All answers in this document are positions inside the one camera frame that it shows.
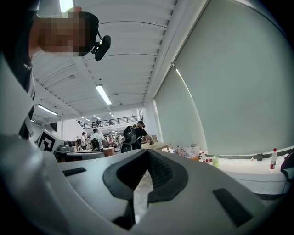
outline ceiling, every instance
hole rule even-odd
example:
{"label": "ceiling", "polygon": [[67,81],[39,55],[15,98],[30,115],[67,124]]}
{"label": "ceiling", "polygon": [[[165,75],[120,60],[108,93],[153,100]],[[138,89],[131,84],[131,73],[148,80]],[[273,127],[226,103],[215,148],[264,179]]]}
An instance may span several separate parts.
{"label": "ceiling", "polygon": [[[40,124],[141,108],[154,98],[167,69],[208,0],[74,0],[95,14],[111,47],[101,61],[91,53],[74,58],[33,56],[35,110]],[[60,14],[59,0],[43,0],[38,14]],[[95,86],[102,84],[112,105]],[[54,116],[39,107],[49,108]]]}

